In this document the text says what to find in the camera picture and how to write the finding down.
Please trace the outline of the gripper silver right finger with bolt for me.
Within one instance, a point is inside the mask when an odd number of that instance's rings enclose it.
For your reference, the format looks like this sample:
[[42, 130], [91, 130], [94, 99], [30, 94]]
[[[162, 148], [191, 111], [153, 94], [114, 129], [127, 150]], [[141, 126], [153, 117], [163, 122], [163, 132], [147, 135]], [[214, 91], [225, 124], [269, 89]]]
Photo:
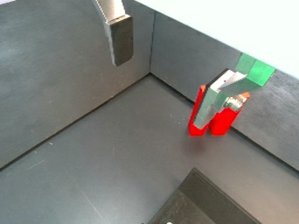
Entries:
[[243, 94], [258, 88], [259, 85], [247, 74], [226, 69], [206, 87], [201, 106], [197, 109], [195, 126], [202, 129], [225, 109], [239, 112], [247, 101]]

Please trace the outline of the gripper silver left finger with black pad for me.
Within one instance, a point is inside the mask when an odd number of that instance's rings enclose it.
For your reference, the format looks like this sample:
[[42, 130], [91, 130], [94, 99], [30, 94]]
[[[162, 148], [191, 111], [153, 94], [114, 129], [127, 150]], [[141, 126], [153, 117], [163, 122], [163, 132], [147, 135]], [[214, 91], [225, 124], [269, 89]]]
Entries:
[[134, 18], [127, 14], [122, 0], [93, 0], [102, 16], [111, 59], [117, 67], [134, 56]]

